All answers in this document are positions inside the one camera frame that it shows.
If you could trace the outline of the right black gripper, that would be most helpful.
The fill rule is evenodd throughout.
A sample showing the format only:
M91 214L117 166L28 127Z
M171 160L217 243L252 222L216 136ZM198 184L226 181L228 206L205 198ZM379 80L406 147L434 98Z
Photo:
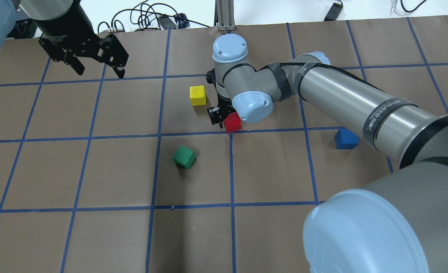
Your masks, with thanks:
M219 127L223 127L224 120L234 112L234 107L230 98L221 95L220 91L225 91L225 88L217 82L215 69L207 72L205 79L208 84L213 84L215 90L217 91L217 107L209 107L207 109L207 114L209 115L210 121L213 125L218 124Z

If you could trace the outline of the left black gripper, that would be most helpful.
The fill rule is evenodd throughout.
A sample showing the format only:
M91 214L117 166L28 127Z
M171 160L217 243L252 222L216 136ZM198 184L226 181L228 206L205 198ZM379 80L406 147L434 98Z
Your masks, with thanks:
M38 42L51 60L62 61L82 75L85 67L79 57L92 58L113 68L118 79L125 77L128 52L114 34L99 37L82 8L69 8L54 19L39 20L38 27L42 31Z

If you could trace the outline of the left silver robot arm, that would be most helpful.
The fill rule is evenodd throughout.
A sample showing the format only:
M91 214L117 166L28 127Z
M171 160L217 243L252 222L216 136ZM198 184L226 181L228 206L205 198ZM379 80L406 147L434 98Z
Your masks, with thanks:
M0 0L0 48L16 25L18 13L41 30L39 45L54 62L64 62L78 75L80 58L92 58L125 76L129 55L112 33L99 37L79 0Z

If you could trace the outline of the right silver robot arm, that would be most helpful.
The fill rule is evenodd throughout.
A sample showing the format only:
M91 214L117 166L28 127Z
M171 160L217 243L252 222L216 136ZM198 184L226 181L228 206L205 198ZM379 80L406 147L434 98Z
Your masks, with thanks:
M262 121L274 103L297 95L343 128L337 150L360 142L398 164L392 174L341 191L317 205L302 229L311 273L448 273L448 115L385 93L332 66L323 52L257 70L246 40L226 33L213 42L206 75L219 104L207 109L223 126L228 110Z

